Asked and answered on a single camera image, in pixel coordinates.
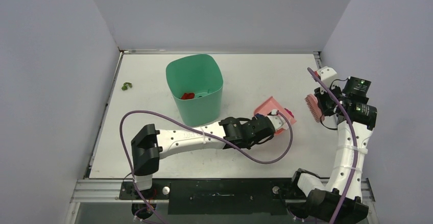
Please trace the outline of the pink hand brush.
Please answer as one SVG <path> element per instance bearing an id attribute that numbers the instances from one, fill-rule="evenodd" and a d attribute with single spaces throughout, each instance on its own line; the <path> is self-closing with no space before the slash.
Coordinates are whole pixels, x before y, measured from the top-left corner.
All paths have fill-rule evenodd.
<path id="1" fill-rule="evenodd" d="M 316 122 L 322 122 L 324 115 L 322 110 L 319 108 L 318 100 L 313 94 L 308 94 L 304 99 L 314 120 Z"/>

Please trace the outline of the pink plastic dustpan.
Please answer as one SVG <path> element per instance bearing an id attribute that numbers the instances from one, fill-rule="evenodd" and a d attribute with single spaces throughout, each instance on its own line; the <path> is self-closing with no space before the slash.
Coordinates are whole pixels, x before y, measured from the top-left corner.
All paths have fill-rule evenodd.
<path id="1" fill-rule="evenodd" d="M 269 116 L 275 127 L 275 135 L 279 135 L 289 129 L 288 124 L 294 125 L 296 120 L 292 112 L 279 104 L 272 96 L 259 105 L 253 115 Z"/>

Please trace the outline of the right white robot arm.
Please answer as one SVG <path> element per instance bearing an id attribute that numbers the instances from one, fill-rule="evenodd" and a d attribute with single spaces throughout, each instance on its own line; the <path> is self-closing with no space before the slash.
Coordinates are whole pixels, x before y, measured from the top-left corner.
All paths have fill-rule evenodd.
<path id="1" fill-rule="evenodd" d="M 288 210 L 297 218 L 314 217 L 328 223 L 358 223 L 364 220 L 369 207 L 362 200 L 362 173 L 367 145 L 373 133 L 377 109 L 367 104 L 368 80 L 348 77 L 344 88 L 331 82 L 329 90 L 339 100 L 315 89 L 315 99 L 323 116 L 336 115 L 338 147 L 334 166 L 328 182 L 299 168 L 289 183 L 293 197 L 305 197 L 306 201 L 289 204 Z"/>

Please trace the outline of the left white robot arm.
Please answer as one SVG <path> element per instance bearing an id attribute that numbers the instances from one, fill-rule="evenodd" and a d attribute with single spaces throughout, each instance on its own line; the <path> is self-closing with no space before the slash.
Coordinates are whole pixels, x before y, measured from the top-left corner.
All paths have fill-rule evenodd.
<path id="1" fill-rule="evenodd" d="M 169 156 L 203 149 L 252 146 L 274 137 L 285 123 L 277 115 L 256 115 L 251 119 L 227 117 L 190 130 L 158 130 L 145 125 L 131 141 L 135 183 L 133 193 L 141 199 L 152 193 L 153 174 L 159 161 Z"/>

